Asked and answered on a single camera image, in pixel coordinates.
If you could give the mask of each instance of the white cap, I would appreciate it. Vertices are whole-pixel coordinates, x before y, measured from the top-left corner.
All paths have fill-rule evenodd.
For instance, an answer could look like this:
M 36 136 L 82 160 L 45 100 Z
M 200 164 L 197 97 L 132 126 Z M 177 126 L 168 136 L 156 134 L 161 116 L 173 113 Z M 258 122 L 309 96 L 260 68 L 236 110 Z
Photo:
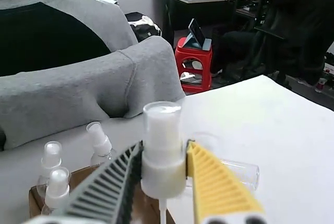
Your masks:
M 42 175 L 49 177 L 50 172 L 62 164 L 62 144 L 59 142 L 48 142 L 44 146 L 44 156 L 41 160 Z
M 94 152 L 99 156 L 108 155 L 112 149 L 112 145 L 108 136 L 104 133 L 100 122 L 92 122 L 88 124 L 86 130 L 92 143 Z
M 58 209 L 69 197 L 69 171 L 59 167 L 50 173 L 49 185 L 45 192 L 45 204 L 49 208 Z
M 144 155 L 150 162 L 166 165 L 183 158 L 181 109 L 179 104 L 167 101 L 144 107 Z
M 154 199 L 175 197 L 186 186 L 186 155 L 180 135 L 181 109 L 179 104 L 167 101 L 144 107 L 141 189 Z

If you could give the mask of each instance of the shoe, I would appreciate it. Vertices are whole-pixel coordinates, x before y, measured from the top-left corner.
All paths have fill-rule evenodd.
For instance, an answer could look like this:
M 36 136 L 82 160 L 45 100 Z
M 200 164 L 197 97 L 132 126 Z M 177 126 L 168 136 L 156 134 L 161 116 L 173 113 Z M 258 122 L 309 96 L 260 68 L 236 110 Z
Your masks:
M 218 72 L 216 72 L 216 73 L 211 73 L 211 77 L 212 78 L 215 78 L 215 77 L 217 77 L 218 75 L 220 75 L 221 73 L 223 72 L 223 70 L 219 70 Z

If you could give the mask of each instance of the shoulder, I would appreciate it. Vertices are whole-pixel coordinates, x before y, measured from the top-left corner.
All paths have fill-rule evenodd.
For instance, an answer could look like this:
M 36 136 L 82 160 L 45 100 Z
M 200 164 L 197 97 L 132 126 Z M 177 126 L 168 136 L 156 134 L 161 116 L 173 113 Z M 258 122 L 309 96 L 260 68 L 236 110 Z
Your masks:
M 52 0 L 48 5 L 68 13 L 79 20 L 98 19 L 102 22 L 110 21 L 111 17 L 114 19 L 117 17 L 124 18 L 124 14 L 119 6 L 96 0 Z

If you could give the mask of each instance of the clear plastic bottle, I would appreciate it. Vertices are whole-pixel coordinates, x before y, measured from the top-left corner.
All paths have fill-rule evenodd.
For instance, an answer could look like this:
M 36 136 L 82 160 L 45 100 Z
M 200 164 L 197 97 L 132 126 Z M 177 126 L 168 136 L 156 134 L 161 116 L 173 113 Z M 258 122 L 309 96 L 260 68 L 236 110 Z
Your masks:
M 116 151 L 112 148 L 110 140 L 104 133 L 101 124 L 99 122 L 92 122 L 86 127 L 86 130 L 94 149 L 94 154 L 90 160 L 91 167 L 97 167 L 111 160 Z
M 190 139 L 196 141 L 216 156 L 219 155 L 217 153 L 217 146 L 222 141 L 220 141 L 218 136 L 206 132 L 196 132 L 192 134 Z M 220 162 L 227 166 L 251 192 L 257 190 L 260 179 L 260 168 L 257 165 L 224 159 L 221 159 Z M 191 187 L 192 185 L 192 180 L 188 179 L 187 187 Z
M 59 167 L 50 173 L 49 184 L 45 192 L 45 204 L 41 215 L 50 215 L 69 197 L 69 171 L 66 168 Z
M 37 181 L 37 192 L 41 198 L 45 197 L 47 182 L 52 170 L 58 168 L 62 164 L 61 159 L 62 144 L 51 141 L 44 145 L 44 155 L 41 159 L 41 172 Z

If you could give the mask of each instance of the bag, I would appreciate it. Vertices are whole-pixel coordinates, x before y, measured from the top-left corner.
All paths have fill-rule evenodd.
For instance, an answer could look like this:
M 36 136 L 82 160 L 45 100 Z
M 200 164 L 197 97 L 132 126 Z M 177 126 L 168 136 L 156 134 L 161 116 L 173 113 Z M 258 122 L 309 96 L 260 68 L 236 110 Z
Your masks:
M 150 19 L 140 13 L 130 13 L 125 15 L 138 42 L 147 39 L 150 36 L 161 36 L 161 29 Z

